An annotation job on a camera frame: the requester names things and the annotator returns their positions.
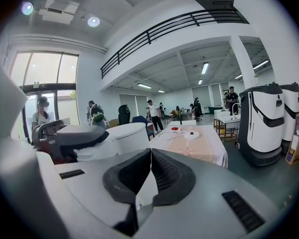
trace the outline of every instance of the floor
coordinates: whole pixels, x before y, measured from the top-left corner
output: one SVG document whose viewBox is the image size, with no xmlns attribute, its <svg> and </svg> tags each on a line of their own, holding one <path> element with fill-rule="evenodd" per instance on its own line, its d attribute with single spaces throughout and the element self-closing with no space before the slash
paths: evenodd
<svg viewBox="0 0 299 239">
<path fill-rule="evenodd" d="M 205 114 L 201 118 L 197 125 L 213 125 L 214 115 Z M 224 146 L 228 154 L 228 170 L 261 190 L 278 208 L 293 201 L 299 190 L 299 161 L 288 165 L 285 157 L 281 156 L 274 164 L 254 167 L 242 157 L 233 141 L 225 142 Z"/>
</svg>

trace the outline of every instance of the recessed light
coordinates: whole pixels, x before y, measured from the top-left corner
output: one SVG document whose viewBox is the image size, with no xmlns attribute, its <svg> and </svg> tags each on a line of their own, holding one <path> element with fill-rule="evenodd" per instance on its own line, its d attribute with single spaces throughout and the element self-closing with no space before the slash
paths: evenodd
<svg viewBox="0 0 299 239">
<path fill-rule="evenodd" d="M 264 64 L 267 64 L 268 62 L 269 62 L 269 60 L 265 60 L 264 62 L 260 63 L 258 66 L 255 66 L 254 70 L 261 67 L 261 66 L 263 66 Z"/>
<path fill-rule="evenodd" d="M 201 74 L 205 74 L 206 73 L 208 65 L 209 65 L 209 63 L 204 63 L 203 70 L 201 70 Z"/>
<path fill-rule="evenodd" d="M 150 86 L 147 86 L 147 85 L 144 85 L 144 84 L 141 84 L 141 83 L 138 83 L 138 86 L 143 87 L 143 88 L 147 88 L 147 89 L 151 89 Z"/>
<path fill-rule="evenodd" d="M 22 4 L 21 11 L 24 15 L 30 15 L 33 12 L 33 4 L 30 2 L 24 2 Z"/>
<path fill-rule="evenodd" d="M 88 24 L 91 27 L 98 26 L 100 24 L 100 20 L 96 17 L 91 17 L 88 19 Z"/>
</svg>

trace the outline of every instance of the ceiling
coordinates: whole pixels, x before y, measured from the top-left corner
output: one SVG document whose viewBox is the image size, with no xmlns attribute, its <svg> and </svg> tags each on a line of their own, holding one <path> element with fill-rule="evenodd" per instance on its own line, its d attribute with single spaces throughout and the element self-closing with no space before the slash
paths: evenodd
<svg viewBox="0 0 299 239">
<path fill-rule="evenodd" d="M 260 39 L 242 38 L 242 41 L 254 67 L 269 59 Z M 206 62 L 209 63 L 207 72 L 201 74 L 202 66 Z M 269 68 L 271 65 L 267 63 L 255 72 L 262 73 Z M 158 90 L 171 91 L 197 87 L 199 80 L 202 80 L 202 86 L 227 82 L 240 74 L 237 59 L 229 42 L 214 42 L 183 49 L 153 61 L 133 71 L 113 87 L 156 93 Z M 140 87 L 138 83 L 152 88 Z"/>
<path fill-rule="evenodd" d="M 104 38 L 119 20 L 127 15 L 133 7 L 146 0 L 28 0 L 33 3 L 34 13 L 23 15 L 18 9 L 8 24 L 12 34 L 40 33 L 62 35 L 102 46 Z M 68 5 L 76 9 L 65 18 L 65 13 L 43 16 L 48 8 L 64 10 Z M 100 19 L 97 27 L 89 27 L 87 20 L 96 16 Z"/>
</svg>

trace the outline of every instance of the pink tablecloth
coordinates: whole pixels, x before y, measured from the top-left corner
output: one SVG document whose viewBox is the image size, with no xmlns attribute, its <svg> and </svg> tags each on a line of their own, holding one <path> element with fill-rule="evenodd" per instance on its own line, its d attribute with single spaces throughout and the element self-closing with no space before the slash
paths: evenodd
<svg viewBox="0 0 299 239">
<path fill-rule="evenodd" d="M 227 151 L 218 137 L 218 134 L 211 125 L 197 126 L 178 126 L 182 134 L 177 135 L 171 140 L 161 140 L 158 136 L 152 139 L 151 148 L 163 149 L 185 155 L 188 157 L 200 159 L 206 162 L 214 163 L 222 167 L 228 167 Z M 170 131 L 167 127 L 162 133 Z M 187 139 L 184 133 L 195 131 L 199 133 L 199 138 Z"/>
</svg>

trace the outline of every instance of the black chair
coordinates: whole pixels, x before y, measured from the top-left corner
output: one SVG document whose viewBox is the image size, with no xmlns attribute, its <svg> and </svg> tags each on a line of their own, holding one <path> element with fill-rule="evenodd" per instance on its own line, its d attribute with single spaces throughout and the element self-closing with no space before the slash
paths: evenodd
<svg viewBox="0 0 299 239">
<path fill-rule="evenodd" d="M 152 135 L 153 138 L 155 137 L 155 134 L 153 131 L 148 129 L 148 120 L 144 118 L 143 116 L 136 116 L 132 119 L 132 123 L 145 123 L 146 132 L 148 133 L 148 138 L 150 140 L 150 136 Z"/>
<path fill-rule="evenodd" d="M 119 125 L 125 125 L 130 123 L 131 113 L 128 105 L 122 105 L 119 107 Z"/>
</svg>

